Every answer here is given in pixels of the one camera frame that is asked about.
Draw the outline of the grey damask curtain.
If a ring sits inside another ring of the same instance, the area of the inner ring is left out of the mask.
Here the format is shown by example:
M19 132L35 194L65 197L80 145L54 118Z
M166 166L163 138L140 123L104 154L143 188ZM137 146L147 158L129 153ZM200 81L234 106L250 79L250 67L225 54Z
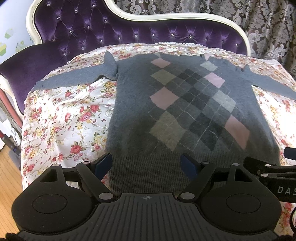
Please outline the grey damask curtain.
M115 1L135 15L208 13L239 25L248 36L251 56L277 60L295 77L295 1L203 0Z

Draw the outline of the purple tufted chaise sofa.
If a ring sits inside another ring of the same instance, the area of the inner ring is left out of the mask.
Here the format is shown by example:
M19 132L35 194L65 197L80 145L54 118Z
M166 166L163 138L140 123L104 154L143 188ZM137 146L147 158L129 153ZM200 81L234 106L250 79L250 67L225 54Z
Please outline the purple tufted chaise sofa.
M1 76L19 113L37 81L74 57L99 47L176 42L251 54L243 29L222 16L133 15L113 1L33 1L26 15L26 29L33 45L1 64Z

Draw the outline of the grey argyle knit sweater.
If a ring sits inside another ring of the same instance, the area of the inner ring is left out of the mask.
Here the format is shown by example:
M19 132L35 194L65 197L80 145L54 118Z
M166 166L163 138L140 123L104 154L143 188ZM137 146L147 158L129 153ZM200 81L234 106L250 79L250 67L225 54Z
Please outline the grey argyle knit sweater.
M295 91L248 66L205 56L139 54L39 81L34 90L116 85L106 151L114 193L176 192L186 187L180 156L228 167L253 157L271 164L280 151L253 88L289 99Z

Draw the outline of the floral bed cover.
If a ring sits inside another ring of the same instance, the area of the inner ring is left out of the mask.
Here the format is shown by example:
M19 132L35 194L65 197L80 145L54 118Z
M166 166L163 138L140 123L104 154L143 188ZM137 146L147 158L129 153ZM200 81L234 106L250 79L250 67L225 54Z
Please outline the floral bed cover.
M201 45L175 43L102 47L75 57L67 65L51 71L42 81L73 70L98 66L104 62L107 52L117 61L139 54L202 55L223 59L239 68L248 66L251 72L267 76L295 91L295 80L278 62ZM295 145L295 99L258 87L254 87L253 91L280 151L279 162L274 165L284 166L287 164L284 149ZM107 153L107 130L115 97L116 85L106 78L91 84L30 91L25 100L22 131L23 187L27 188L53 164L72 168L80 162L93 162ZM102 182L111 189L110 171Z

